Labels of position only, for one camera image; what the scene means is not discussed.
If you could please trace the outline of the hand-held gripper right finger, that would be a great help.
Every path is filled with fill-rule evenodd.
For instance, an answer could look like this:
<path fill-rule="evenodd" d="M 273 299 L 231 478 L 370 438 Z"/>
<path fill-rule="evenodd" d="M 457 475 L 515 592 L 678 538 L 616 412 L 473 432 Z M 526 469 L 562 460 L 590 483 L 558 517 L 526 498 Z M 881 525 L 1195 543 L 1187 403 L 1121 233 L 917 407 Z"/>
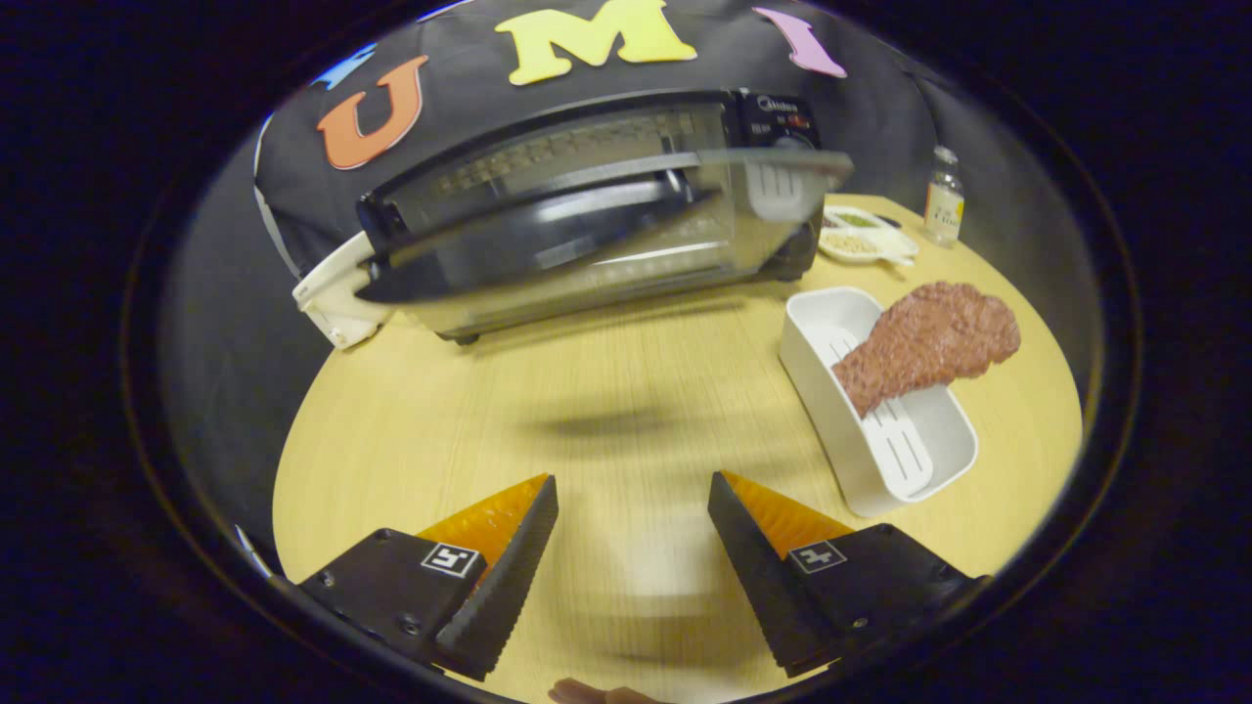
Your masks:
<path fill-rule="evenodd" d="M 707 516 L 788 676 L 849 674 L 920 641 L 987 585 L 901 529 L 854 529 L 729 471 Z"/>

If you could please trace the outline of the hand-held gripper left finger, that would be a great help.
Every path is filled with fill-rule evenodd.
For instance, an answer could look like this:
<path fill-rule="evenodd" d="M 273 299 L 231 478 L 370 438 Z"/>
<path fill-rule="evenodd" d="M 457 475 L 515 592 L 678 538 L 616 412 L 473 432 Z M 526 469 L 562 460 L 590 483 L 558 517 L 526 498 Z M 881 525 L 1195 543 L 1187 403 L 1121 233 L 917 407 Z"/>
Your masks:
<path fill-rule="evenodd" d="M 515 633 L 556 521 L 558 482 L 536 475 L 421 532 L 376 529 L 299 588 L 411 661 L 483 681 Z"/>

